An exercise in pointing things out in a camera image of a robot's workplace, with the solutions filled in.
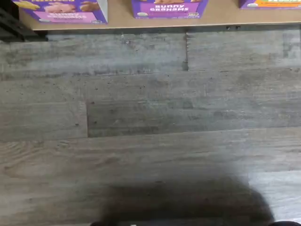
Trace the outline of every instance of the laminate flooring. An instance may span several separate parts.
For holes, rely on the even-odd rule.
[[[301,222],[300,33],[0,43],[0,226]]]

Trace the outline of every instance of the pink label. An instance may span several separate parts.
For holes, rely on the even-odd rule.
[[[141,11],[147,13],[148,16],[195,16],[198,9],[199,2],[197,3],[183,3],[183,4],[154,4],[154,3],[141,3]]]
[[[53,23],[91,23],[96,21],[93,13],[46,13],[46,12],[34,12],[40,17],[41,22],[53,22]]]

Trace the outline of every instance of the bunny grahams box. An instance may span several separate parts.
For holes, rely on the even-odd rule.
[[[240,0],[241,8],[296,8],[301,9],[301,0]]]
[[[200,18],[208,0],[132,0],[134,17]]]
[[[33,18],[44,23],[106,24],[107,0],[13,0]]]

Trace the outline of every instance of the cardboard box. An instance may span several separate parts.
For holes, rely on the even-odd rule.
[[[132,0],[134,17],[200,18],[208,0]]]
[[[13,0],[33,18],[44,23],[106,24],[107,0]]]
[[[301,0],[240,0],[240,7],[301,9]]]

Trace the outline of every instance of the purple box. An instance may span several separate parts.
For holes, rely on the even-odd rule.
[[[200,18],[208,0],[132,0],[134,17]]]
[[[13,0],[44,23],[107,24],[107,0]]]
[[[240,0],[241,8],[295,8],[301,9],[300,0]]]

